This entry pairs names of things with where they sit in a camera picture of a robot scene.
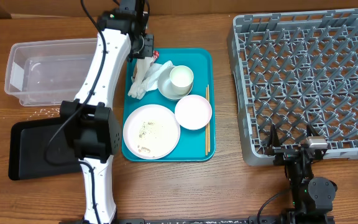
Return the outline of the pale green cup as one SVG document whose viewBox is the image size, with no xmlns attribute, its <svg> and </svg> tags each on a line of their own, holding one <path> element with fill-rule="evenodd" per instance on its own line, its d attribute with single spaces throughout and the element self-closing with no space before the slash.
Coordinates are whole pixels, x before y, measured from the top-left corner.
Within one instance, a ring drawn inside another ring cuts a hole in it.
<svg viewBox="0 0 358 224">
<path fill-rule="evenodd" d="M 193 84 L 193 80 L 193 71 L 185 65 L 176 66 L 170 72 L 173 91 L 178 95 L 187 93 Z"/>
</svg>

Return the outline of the grey small saucer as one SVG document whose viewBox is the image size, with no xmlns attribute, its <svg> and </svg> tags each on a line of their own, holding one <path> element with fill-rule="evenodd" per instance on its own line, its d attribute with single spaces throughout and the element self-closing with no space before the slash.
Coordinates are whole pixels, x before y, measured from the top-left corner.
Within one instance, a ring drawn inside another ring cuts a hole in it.
<svg viewBox="0 0 358 224">
<path fill-rule="evenodd" d="M 190 94 L 192 88 L 193 88 L 193 83 L 190 85 L 189 90 L 184 93 L 184 94 L 177 94 L 173 91 L 173 85 L 170 81 L 170 72 L 173 70 L 173 68 L 168 68 L 166 71 L 162 72 L 161 75 L 158 78 L 157 81 L 157 87 L 159 92 L 168 100 L 172 100 L 172 101 L 178 101 L 181 98 L 187 96 Z"/>
</svg>

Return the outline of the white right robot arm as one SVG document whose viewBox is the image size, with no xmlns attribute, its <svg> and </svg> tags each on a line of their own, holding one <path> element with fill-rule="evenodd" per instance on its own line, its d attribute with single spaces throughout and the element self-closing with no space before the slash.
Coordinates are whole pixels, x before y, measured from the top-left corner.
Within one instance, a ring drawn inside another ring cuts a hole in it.
<svg viewBox="0 0 358 224">
<path fill-rule="evenodd" d="M 274 157 L 273 164 L 284 166 L 290 186 L 270 197 L 259 208 L 256 222 L 263 222 L 261 213 L 271 201 L 290 192 L 293 208 L 285 209 L 274 219 L 275 223 L 334 223 L 334 218 L 328 213 L 333 209 L 337 185 L 327 178 L 314 176 L 312 171 L 313 162 L 321 161 L 328 150 L 325 138 L 308 124 L 306 141 L 296 149 L 286 149 L 279 141 L 275 125 L 271 125 L 267 146 L 268 153 Z"/>
</svg>

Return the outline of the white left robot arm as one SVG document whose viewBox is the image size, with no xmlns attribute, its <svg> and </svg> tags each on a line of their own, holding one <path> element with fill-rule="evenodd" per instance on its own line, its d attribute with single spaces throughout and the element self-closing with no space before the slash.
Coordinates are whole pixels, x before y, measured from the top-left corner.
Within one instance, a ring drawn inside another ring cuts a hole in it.
<svg viewBox="0 0 358 224">
<path fill-rule="evenodd" d="M 114 223 L 117 207 L 112 193 L 112 162 L 121 146 L 119 121 L 112 110 L 114 93 L 125 60 L 151 57 L 154 37 L 146 34 L 150 5 L 145 0 L 119 1 L 117 7 L 92 20 L 97 47 L 84 84 L 73 101 L 60 105 L 62 133 L 75 160 L 54 162 L 56 167 L 78 165 L 85 182 L 86 211 L 80 223 Z"/>
</svg>

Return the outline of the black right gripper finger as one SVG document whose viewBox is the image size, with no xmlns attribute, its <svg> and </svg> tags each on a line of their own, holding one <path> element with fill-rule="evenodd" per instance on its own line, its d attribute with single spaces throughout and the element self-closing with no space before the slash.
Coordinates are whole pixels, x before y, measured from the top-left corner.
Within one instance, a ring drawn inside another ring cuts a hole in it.
<svg viewBox="0 0 358 224">
<path fill-rule="evenodd" d="M 310 139 L 321 138 L 317 130 L 315 130 L 311 124 L 306 125 L 306 137 Z"/>
<path fill-rule="evenodd" d="M 272 148 L 272 149 L 281 147 L 281 143 L 280 143 L 280 140 L 279 140 L 278 134 L 277 134 L 277 129 L 274 124 L 271 125 L 271 127 L 270 127 L 268 146 L 269 146 L 269 148 Z"/>
</svg>

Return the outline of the white napkin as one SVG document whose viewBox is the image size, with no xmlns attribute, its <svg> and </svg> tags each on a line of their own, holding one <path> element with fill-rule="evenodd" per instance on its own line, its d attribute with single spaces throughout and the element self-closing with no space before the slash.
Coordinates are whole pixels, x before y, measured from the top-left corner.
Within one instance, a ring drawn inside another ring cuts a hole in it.
<svg viewBox="0 0 358 224">
<path fill-rule="evenodd" d="M 166 72 L 168 69 L 174 67 L 175 66 L 171 60 L 165 62 L 164 64 L 153 63 L 147 70 L 140 86 L 137 88 L 136 98 L 141 100 L 148 91 L 156 90 L 159 76 L 161 76 L 161 74 Z"/>
<path fill-rule="evenodd" d="M 135 78 L 128 92 L 128 95 L 130 97 L 137 98 L 139 100 L 142 98 L 139 93 L 140 85 L 142 84 L 145 74 L 147 73 L 153 61 L 154 61 L 153 57 L 137 59 L 136 67 L 135 67 L 136 68 Z"/>
</svg>

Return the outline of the pink plastic bowl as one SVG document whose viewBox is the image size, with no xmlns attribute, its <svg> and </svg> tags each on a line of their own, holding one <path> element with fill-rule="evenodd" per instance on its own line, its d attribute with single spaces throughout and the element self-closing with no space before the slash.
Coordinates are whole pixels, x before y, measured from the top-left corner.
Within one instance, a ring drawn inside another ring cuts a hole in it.
<svg viewBox="0 0 358 224">
<path fill-rule="evenodd" d="M 206 98 L 187 95 L 178 101 L 174 114 L 180 126 L 189 130 L 198 130 L 210 122 L 213 110 Z"/>
</svg>

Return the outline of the red snack wrapper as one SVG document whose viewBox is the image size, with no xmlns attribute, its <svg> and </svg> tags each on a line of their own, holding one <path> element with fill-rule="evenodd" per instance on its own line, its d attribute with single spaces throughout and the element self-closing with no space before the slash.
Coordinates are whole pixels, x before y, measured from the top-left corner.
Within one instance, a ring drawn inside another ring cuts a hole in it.
<svg viewBox="0 0 358 224">
<path fill-rule="evenodd" d="M 159 55 L 160 55 L 159 52 L 157 50 L 154 50 L 154 52 L 153 52 L 154 60 L 157 60 L 159 58 Z"/>
</svg>

